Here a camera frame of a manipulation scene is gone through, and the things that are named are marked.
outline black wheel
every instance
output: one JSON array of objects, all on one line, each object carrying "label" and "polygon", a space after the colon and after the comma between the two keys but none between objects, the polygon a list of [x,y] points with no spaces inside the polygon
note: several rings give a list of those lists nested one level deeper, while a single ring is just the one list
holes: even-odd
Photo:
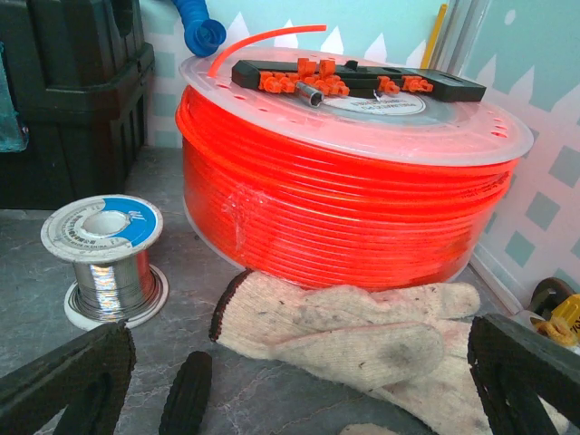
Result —
[{"label": "black wheel", "polygon": [[208,406],[211,356],[190,353],[171,385],[163,408],[159,435],[196,435]]},{"label": "black wheel", "polygon": [[572,287],[560,278],[543,279],[534,290],[528,310],[549,319],[552,311],[574,294]]}]

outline red tubing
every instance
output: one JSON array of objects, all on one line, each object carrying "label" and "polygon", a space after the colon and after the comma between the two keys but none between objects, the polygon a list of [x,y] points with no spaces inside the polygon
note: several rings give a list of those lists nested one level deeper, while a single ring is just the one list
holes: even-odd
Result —
[{"label": "red tubing", "polygon": [[214,62],[209,67],[208,77],[216,77],[219,67],[221,64],[233,53],[243,48],[247,45],[257,43],[259,41],[264,41],[269,38],[276,38],[277,36],[282,36],[283,34],[303,34],[307,32],[324,32],[326,30],[326,24],[311,24],[311,25],[297,25],[295,27],[284,27],[281,29],[270,30],[268,32],[263,32],[262,34],[254,34],[242,39],[236,43],[232,43],[226,50],[221,52],[219,56],[214,60]]},{"label": "red tubing", "polygon": [[190,87],[176,121],[186,206],[203,235],[239,264],[307,288],[449,279],[517,164],[423,166],[328,150],[243,121]]}]

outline black plastic toolbox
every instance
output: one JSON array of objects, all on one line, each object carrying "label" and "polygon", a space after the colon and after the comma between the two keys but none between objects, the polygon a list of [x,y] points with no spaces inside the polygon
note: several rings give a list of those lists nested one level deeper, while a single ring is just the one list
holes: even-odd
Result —
[{"label": "black plastic toolbox", "polygon": [[123,191],[154,66],[138,0],[0,0],[0,42],[30,140],[0,152],[0,208]]}]

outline solder wire spool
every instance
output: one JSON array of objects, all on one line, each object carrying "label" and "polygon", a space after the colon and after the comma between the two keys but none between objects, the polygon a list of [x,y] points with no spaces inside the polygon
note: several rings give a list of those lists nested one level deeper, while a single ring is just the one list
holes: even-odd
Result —
[{"label": "solder wire spool", "polygon": [[91,330],[124,319],[131,328],[161,309],[169,284],[150,265],[147,248],[162,228],[155,206],[124,195],[81,199],[46,219],[44,246],[71,262],[76,275],[64,298],[64,311],[74,325]]},{"label": "solder wire spool", "polygon": [[230,80],[237,60],[299,57],[350,59],[246,48],[216,78],[208,59],[180,66],[190,87],[176,121],[194,228],[233,263],[308,288],[456,275],[530,149],[529,129],[485,102],[400,94],[314,109]]}]

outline white knit glove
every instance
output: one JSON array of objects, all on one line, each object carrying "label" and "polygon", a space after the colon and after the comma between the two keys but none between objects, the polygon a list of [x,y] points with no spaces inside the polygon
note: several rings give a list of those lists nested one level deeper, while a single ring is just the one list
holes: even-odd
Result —
[{"label": "white knit glove", "polygon": [[217,304],[210,338],[392,401],[440,435],[487,435],[467,363],[470,324],[445,320],[478,309],[479,295],[466,284],[304,291],[245,272]]}]

